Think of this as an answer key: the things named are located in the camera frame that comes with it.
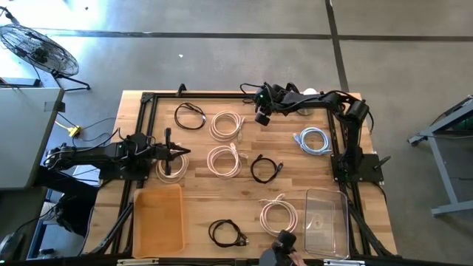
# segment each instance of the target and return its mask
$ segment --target concrete floor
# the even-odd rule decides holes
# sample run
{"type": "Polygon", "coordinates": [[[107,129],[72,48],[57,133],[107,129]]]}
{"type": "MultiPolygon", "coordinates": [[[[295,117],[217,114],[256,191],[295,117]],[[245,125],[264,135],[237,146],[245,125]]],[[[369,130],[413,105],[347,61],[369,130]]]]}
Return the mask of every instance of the concrete floor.
{"type": "MultiPolygon", "coordinates": [[[[39,1],[7,2],[17,19],[30,27],[330,33],[323,0],[50,3],[55,8],[39,1]],[[35,12],[25,8],[25,2],[35,12]],[[45,14],[60,15],[52,19],[45,14]]],[[[467,0],[333,0],[333,8],[341,34],[473,35],[473,2],[467,0]]],[[[262,81],[292,81],[300,88],[324,90],[340,87],[332,41],[52,38],[78,59],[81,71],[76,78],[92,86],[91,92],[64,97],[66,116],[81,126],[115,116],[124,89],[176,89],[180,83],[193,90],[237,89],[242,82],[262,81]]],[[[428,145],[412,148],[406,143],[408,136],[472,93],[471,44],[341,42],[350,91],[361,92],[375,116],[374,147],[381,156],[392,156],[384,166],[385,190],[398,252],[406,258],[473,262],[473,211],[432,218],[431,207],[448,203],[443,183],[428,145]]],[[[7,50],[0,50],[0,57],[9,66],[2,66],[0,75],[11,71],[35,76],[30,66],[7,50]]],[[[46,75],[43,82],[48,82],[46,75]]],[[[112,121],[102,123],[84,137],[110,132],[112,127],[112,121]]],[[[69,138],[64,130],[54,128],[48,148],[61,142],[69,138]]]]}

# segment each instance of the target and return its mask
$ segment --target wooden tabletop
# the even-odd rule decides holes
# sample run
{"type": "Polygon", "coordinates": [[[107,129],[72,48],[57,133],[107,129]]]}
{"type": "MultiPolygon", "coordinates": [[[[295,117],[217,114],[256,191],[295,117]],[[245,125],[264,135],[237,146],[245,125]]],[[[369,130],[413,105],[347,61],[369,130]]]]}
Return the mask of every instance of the wooden tabletop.
{"type": "MultiPolygon", "coordinates": [[[[122,135],[135,133],[142,92],[123,91],[115,123],[115,128],[120,127],[122,135]]],[[[146,109],[143,132],[147,130],[150,109],[150,106],[146,109]]],[[[201,116],[184,109],[181,110],[179,119],[182,124],[200,125],[201,116]]],[[[254,116],[253,105],[244,104],[240,99],[159,100],[153,136],[156,137],[157,142],[164,142],[164,129],[170,127],[172,130],[171,141],[182,143],[183,147],[191,149],[191,153],[188,154],[188,170],[179,182],[183,187],[184,196],[186,247],[182,252],[168,256],[259,258],[265,249],[270,248],[275,239],[267,234],[259,224],[259,214],[263,206],[259,200],[272,200],[281,193],[285,194],[285,200],[294,205],[298,211],[299,222],[295,230],[298,240],[295,249],[304,250],[303,222],[306,190],[321,188],[337,191],[338,185],[333,181],[329,155],[313,156],[304,153],[294,141],[293,133],[300,133],[307,127],[315,126],[324,130],[330,136],[327,112],[323,109],[316,109],[309,116],[291,113],[287,117],[274,114],[271,115],[271,122],[268,126],[261,126],[256,123],[254,116]],[[207,116],[207,123],[197,131],[181,129],[174,122],[174,110],[179,104],[186,101],[199,106],[207,116]],[[210,150],[216,146],[229,145],[230,143],[217,142],[209,133],[212,117],[221,111],[233,111],[245,118],[242,127],[242,141],[239,143],[235,138],[233,142],[239,152],[248,155],[248,159],[242,159],[242,171],[231,180],[221,180],[216,177],[208,170],[206,163],[210,150]],[[284,161],[284,168],[279,172],[277,178],[266,185],[257,183],[250,173],[250,165],[259,154],[271,158],[276,163],[284,161]],[[208,237],[208,226],[217,219],[232,219],[238,224],[241,231],[249,238],[249,246],[217,247],[208,237]]],[[[218,123],[218,129],[225,132],[225,130],[234,129],[234,124],[222,120],[218,123]]],[[[315,147],[322,145],[321,138],[316,134],[307,137],[307,141],[309,146],[311,143],[315,147]]],[[[366,123],[362,129],[361,147],[364,153],[372,152],[371,137],[366,123]]],[[[233,164],[234,161],[230,156],[224,156],[216,161],[215,166],[217,170],[225,171],[231,168],[233,164]]],[[[171,166],[178,168],[180,163],[176,160],[171,166]]],[[[269,177],[273,172],[272,166],[264,163],[255,167],[255,170],[262,178],[269,177]]],[[[157,178],[153,165],[145,187],[157,185],[165,184],[157,178]]],[[[384,246],[391,252],[396,253],[383,194],[373,184],[360,183],[359,187],[367,224],[383,242],[384,246]]],[[[115,180],[98,192],[84,252],[96,247],[115,223],[122,189],[123,181],[115,180]]],[[[287,211],[280,207],[271,209],[268,214],[268,221],[275,229],[285,229],[289,221],[287,211]]],[[[358,227],[355,226],[354,228],[357,247],[360,250],[358,227]]],[[[124,248],[126,237],[127,234],[124,233],[120,249],[124,248]]],[[[217,231],[217,238],[221,242],[232,242],[235,237],[236,234],[231,226],[223,226],[222,230],[217,231]]],[[[304,252],[301,253],[304,257],[312,257],[304,252]]]]}

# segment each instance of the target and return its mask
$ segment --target transparent box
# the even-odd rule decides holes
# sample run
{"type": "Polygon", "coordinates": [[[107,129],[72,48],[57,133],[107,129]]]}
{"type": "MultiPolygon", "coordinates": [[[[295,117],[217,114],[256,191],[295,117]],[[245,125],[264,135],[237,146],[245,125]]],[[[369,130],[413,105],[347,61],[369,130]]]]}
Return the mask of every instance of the transparent box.
{"type": "Polygon", "coordinates": [[[345,194],[339,191],[307,190],[304,249],[320,258],[347,259],[350,256],[345,194]]]}

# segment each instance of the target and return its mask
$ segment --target orange plastic bin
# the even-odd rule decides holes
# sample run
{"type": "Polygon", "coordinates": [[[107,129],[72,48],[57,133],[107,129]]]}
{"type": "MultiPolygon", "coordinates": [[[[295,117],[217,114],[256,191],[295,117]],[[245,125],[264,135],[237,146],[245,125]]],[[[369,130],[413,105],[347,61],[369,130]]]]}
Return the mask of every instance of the orange plastic bin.
{"type": "Polygon", "coordinates": [[[180,185],[135,192],[133,257],[178,253],[184,249],[183,193],[180,185]]]}

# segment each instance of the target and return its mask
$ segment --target blue coiled cable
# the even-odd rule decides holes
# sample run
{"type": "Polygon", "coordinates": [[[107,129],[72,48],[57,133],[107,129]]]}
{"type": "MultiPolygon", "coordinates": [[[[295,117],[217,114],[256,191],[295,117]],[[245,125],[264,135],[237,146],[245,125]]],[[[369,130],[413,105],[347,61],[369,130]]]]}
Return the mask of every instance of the blue coiled cable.
{"type": "Polygon", "coordinates": [[[315,127],[310,127],[304,129],[300,135],[297,135],[296,133],[293,134],[294,140],[301,146],[301,149],[308,154],[312,155],[324,155],[324,154],[329,154],[331,152],[330,150],[330,140],[328,139],[328,136],[323,132],[321,129],[317,129],[315,127]],[[307,144],[305,144],[305,137],[309,133],[319,133],[322,136],[322,139],[324,139],[324,146],[322,146],[320,149],[311,149],[307,144]]]}

